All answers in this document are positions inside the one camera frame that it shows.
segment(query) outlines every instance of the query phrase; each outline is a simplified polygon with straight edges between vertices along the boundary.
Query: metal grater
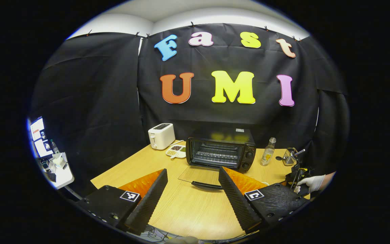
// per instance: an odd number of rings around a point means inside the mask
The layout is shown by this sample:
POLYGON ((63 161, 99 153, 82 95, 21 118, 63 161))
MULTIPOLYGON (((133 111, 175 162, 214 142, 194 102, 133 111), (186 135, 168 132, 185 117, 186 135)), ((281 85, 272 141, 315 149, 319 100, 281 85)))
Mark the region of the metal grater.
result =
POLYGON ((292 166, 296 163, 296 158, 294 155, 297 153, 296 148, 287 148, 285 154, 282 158, 282 162, 285 166, 292 166))

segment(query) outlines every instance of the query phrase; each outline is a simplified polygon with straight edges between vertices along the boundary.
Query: black curtain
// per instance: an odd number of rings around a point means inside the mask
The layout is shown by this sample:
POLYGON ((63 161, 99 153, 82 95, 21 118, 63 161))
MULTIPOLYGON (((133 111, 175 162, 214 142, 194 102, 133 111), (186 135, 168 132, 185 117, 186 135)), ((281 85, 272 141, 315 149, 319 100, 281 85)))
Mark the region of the black curtain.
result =
POLYGON ((313 37, 303 39, 301 46, 319 93, 317 128, 304 155, 306 165, 318 176, 334 172, 342 163, 352 163, 344 156, 350 132, 348 91, 342 72, 313 37))
POLYGON ((331 173, 336 168, 332 157, 340 157, 348 130, 345 85, 339 71, 313 38, 301 41, 265 29, 236 24, 201 24, 154 34, 143 40, 139 54, 138 90, 144 130, 170 122, 177 139, 187 139, 200 128, 222 126, 250 129, 257 148, 264 148, 270 137, 277 138, 277 148, 307 149, 304 161, 315 165, 314 173, 331 173), (195 32, 213 35, 212 46, 191 46, 195 32), (260 48, 241 43, 241 32, 258 35, 260 48), (155 44, 174 34, 177 54, 162 61, 155 44), (295 58, 288 57, 277 39, 291 44, 295 58), (226 71, 233 81, 242 71, 254 74, 254 104, 240 104, 237 99, 214 103, 213 71, 226 71), (181 104, 166 102, 161 94, 160 77, 173 74, 173 93, 182 93, 181 73, 194 73, 190 98, 181 104), (281 106, 281 85, 277 75, 292 77, 291 92, 295 105, 281 106))
POLYGON ((81 196, 90 180, 146 146, 136 89, 140 37, 99 33, 66 40, 43 68, 31 120, 67 154, 81 196))

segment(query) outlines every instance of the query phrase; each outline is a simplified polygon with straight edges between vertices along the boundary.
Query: black handle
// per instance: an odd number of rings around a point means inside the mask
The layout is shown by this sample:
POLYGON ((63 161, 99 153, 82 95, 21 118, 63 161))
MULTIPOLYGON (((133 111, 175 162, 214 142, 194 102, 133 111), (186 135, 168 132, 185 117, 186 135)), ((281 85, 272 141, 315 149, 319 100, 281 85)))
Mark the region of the black handle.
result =
POLYGON ((221 185, 215 185, 215 184, 207 184, 207 183, 202 183, 202 182, 192 182, 193 185, 195 186, 203 186, 203 187, 209 187, 213 189, 222 189, 221 185))

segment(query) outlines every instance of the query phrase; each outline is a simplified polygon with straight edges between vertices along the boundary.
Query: glass bottle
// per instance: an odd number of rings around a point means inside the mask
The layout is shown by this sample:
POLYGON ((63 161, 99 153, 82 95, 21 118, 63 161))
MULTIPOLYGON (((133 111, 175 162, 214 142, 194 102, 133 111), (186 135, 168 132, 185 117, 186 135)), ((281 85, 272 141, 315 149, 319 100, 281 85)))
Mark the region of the glass bottle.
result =
POLYGON ((270 160, 272 159, 272 155, 275 151, 275 143, 276 138, 271 137, 269 140, 269 145, 267 145, 266 149, 264 150, 263 156, 261 157, 261 165, 266 166, 269 164, 270 160))
POLYGON ((55 142, 52 139, 51 139, 51 145, 52 145, 52 151, 54 151, 54 154, 59 153, 57 145, 55 144, 55 142))

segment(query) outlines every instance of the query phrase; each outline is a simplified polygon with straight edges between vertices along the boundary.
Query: gloved hand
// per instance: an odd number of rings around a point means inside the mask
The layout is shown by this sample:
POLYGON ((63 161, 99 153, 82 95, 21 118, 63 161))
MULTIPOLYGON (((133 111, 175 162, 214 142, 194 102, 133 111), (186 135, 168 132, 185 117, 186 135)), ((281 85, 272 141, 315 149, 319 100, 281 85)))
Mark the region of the gloved hand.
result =
POLYGON ((325 179, 325 176, 326 175, 312 176, 309 178, 305 178, 305 179, 301 180, 300 182, 297 182, 297 186, 294 189, 294 192, 295 193, 300 192, 300 185, 301 184, 306 184, 307 186, 309 186, 309 193, 312 193, 315 190, 319 190, 320 186, 322 185, 323 180, 325 179))

